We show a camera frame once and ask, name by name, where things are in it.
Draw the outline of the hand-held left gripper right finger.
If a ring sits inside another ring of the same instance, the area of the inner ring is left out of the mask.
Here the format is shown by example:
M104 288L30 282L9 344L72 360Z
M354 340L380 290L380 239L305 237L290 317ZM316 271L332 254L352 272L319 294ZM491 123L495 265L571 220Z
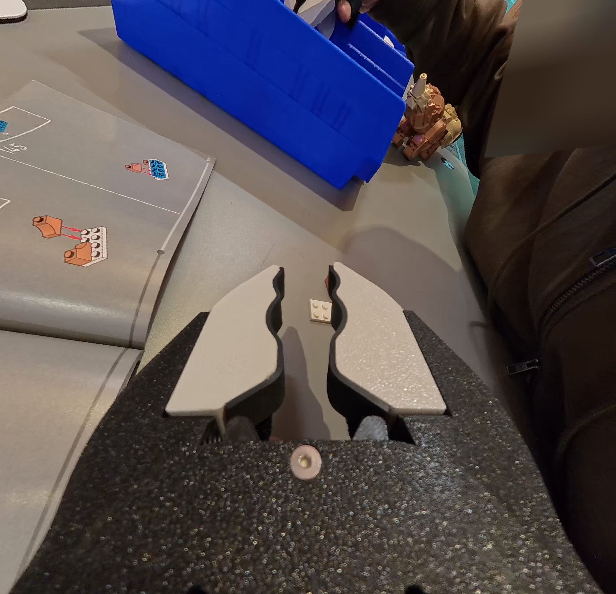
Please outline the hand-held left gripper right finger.
M403 308L342 262L329 267L334 328L327 394L350 436L377 417L388 436L409 436L404 419L443 416L447 404Z

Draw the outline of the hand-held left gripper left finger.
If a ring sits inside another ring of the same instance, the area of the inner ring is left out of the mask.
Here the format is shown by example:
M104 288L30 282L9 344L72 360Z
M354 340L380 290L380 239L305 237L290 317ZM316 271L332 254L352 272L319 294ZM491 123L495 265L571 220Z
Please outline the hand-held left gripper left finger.
M212 417L221 434L242 416L258 426L285 395L281 301L285 272L271 265L215 304L169 398L172 417Z

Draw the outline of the blue plastic bin with bricks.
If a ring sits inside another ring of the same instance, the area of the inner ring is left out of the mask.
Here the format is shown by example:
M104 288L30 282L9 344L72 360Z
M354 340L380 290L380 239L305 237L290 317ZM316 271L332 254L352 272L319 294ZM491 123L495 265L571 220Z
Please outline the blue plastic bin with bricks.
M283 0L111 0L121 40L335 188L369 182L404 99Z

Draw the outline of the brown toy brick figure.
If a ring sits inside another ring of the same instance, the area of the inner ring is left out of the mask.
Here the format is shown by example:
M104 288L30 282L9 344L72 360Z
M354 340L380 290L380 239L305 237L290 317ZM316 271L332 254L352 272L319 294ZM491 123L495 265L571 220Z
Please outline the brown toy brick figure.
M463 133L457 111L422 73L405 98L405 112L392 139L409 161L426 161L439 148L456 142Z

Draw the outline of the person's right forearm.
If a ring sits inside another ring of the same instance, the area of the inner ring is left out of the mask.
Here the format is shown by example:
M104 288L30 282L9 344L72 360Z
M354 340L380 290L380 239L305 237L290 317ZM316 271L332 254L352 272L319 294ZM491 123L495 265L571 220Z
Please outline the person's right forearm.
M515 21L504 0L377 0L370 9L457 110L469 171L481 177Z

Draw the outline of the grey desk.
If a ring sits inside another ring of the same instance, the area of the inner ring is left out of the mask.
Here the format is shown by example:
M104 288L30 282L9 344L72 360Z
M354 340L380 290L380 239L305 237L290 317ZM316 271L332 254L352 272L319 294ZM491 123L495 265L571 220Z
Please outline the grey desk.
M368 183L335 189L123 42L111 6L35 10L2 24L1 101L31 81L214 159L159 291L141 371L199 313L267 267L282 267L285 396L273 432L283 443L256 443L252 452L288 455L315 441L325 489L312 521L343 505L341 492L328 490L342 481L326 477L334 470L327 451L357 449L327 395L333 329L309 321L309 300L328 298L330 265L342 262L381 287L463 367L489 376L485 319L461 248L474 197L450 152L424 165L390 148Z

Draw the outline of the person's dark brown jacket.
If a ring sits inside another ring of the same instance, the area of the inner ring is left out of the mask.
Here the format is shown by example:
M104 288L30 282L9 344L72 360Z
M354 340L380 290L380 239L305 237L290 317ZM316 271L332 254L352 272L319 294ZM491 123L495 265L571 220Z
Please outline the person's dark brown jacket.
M486 159L466 246L566 533L615 593L615 145Z

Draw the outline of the grey instruction booklet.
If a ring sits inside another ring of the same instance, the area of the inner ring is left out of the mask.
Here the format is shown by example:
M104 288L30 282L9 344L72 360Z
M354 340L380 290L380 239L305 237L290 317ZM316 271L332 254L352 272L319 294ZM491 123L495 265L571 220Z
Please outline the grey instruction booklet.
M142 358L213 165L35 81L1 102L1 593Z

